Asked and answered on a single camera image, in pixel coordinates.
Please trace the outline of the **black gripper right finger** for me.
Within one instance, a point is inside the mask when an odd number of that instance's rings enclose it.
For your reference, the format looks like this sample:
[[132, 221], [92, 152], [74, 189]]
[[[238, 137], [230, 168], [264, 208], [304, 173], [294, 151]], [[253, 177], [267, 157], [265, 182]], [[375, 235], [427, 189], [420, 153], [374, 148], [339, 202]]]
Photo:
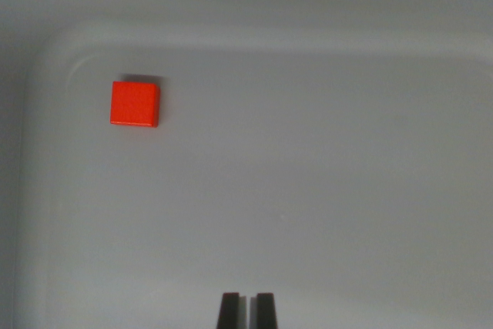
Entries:
[[273, 293], [258, 293], [250, 298], [250, 329], [277, 329], [277, 312]]

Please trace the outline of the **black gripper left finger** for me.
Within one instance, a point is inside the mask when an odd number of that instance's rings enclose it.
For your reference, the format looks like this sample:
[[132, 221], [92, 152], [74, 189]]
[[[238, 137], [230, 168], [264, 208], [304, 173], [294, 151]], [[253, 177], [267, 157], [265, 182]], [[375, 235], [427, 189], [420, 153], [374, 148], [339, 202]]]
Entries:
[[238, 292], [224, 293], [216, 322], [217, 329], [240, 329], [246, 327], [246, 298]]

